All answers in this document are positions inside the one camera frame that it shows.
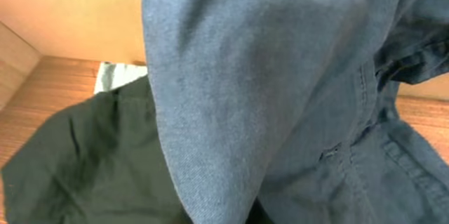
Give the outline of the blue denim shorts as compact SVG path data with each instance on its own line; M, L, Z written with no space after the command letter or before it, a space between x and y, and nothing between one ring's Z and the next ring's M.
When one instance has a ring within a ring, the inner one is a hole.
M448 165L395 101L448 71L448 0L142 0L194 223L447 223Z

